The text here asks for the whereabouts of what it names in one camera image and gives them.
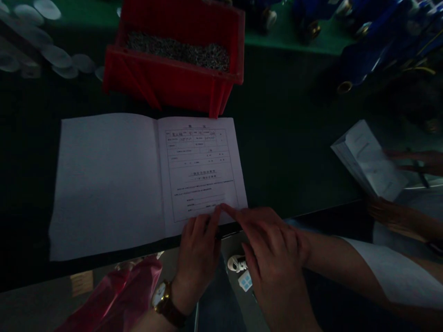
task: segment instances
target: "white sleeve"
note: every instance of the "white sleeve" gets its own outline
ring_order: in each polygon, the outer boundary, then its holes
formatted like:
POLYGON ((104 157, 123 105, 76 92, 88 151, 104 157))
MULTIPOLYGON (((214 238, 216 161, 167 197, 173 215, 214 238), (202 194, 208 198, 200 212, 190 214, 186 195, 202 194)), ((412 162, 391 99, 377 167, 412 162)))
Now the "white sleeve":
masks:
POLYGON ((368 264, 389 301, 443 310, 443 285, 420 265, 387 247, 343 239, 368 264))

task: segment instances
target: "sneaker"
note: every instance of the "sneaker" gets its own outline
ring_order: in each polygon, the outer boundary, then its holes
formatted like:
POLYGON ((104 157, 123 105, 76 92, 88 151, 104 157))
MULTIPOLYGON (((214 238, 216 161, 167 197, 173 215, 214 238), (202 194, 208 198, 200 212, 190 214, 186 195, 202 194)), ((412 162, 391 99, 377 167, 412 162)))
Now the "sneaker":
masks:
POLYGON ((227 267, 229 270, 234 271, 236 273, 240 271, 244 271, 248 269, 246 265, 245 255, 234 255, 227 261, 227 267))

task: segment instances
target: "paper document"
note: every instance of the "paper document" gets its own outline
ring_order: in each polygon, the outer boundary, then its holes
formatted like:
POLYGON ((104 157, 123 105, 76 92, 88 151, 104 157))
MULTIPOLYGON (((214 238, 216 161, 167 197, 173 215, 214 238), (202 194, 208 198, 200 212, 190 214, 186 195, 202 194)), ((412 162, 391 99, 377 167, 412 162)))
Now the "paper document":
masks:
MULTIPOLYGON (((191 217, 246 208, 232 119, 127 113, 62 121, 50 259, 181 234, 191 217)), ((223 214, 221 224, 232 222, 223 214)))
POLYGON ((386 157, 364 120, 331 148, 369 195, 393 201, 407 184, 407 179, 386 157))
POLYGON ((247 206, 232 119, 164 118, 158 128, 167 237, 220 203, 247 206))

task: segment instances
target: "green table surface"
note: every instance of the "green table surface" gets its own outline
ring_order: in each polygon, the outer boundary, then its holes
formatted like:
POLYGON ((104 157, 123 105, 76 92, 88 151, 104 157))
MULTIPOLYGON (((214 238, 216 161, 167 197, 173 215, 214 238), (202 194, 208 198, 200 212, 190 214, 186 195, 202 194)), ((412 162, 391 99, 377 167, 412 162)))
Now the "green table surface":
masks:
MULTIPOLYGON (((91 1, 91 6, 99 2, 91 1)), ((60 9, 65 3, 73 6, 76 2, 60 1, 60 9)), ((85 24, 90 22, 88 15, 91 13, 85 9, 85 24)), ((115 29, 106 24, 83 28, 51 25, 47 31, 69 54, 86 53, 101 65, 115 29)), ((393 116, 375 97, 380 84, 373 80, 347 95, 327 97, 319 88, 320 73, 334 61, 336 57, 321 53, 246 45, 244 84, 234 86, 223 116, 234 118, 250 207, 271 206, 286 218, 361 199, 357 183, 330 149, 360 119, 367 120, 387 148, 420 150, 442 145, 440 136, 428 136, 393 116)), ((2 290, 179 244, 175 237, 119 252, 48 263, 60 120, 114 112, 154 118, 204 114, 170 108, 153 111, 145 102, 118 93, 103 94, 94 75, 65 80, 48 65, 39 79, 23 80, 19 73, 0 71, 0 103, 1 247, 5 261, 16 266, 5 276, 2 290)))
MULTIPOLYGON (((11 12, 19 4, 33 4, 33 0, 3 0, 11 12)), ((121 0, 59 0, 54 1, 62 13, 56 21, 46 20, 42 27, 51 36, 60 29, 116 29, 119 24, 117 8, 121 0)), ((292 0, 275 4, 272 10, 277 13, 277 21, 268 34, 257 31, 253 26, 250 14, 246 16, 245 44, 261 47, 282 48, 295 51, 340 55, 343 48, 354 40, 339 22, 320 21, 322 31, 319 37, 310 44, 300 40, 292 16, 292 0)), ((63 43, 63 37, 54 39, 57 46, 63 43)))

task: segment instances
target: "red plastic bin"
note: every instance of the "red plastic bin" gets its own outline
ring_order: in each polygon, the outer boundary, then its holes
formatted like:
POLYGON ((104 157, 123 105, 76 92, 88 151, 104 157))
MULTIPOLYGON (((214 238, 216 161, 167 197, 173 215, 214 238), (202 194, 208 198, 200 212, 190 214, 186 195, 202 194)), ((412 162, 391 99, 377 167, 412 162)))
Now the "red plastic bin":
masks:
POLYGON ((146 99, 154 109, 181 107, 223 114, 233 84, 243 83, 245 12, 210 0, 125 0, 115 45, 106 49, 103 90, 146 99), (229 73, 126 48, 128 34, 225 47, 229 73))

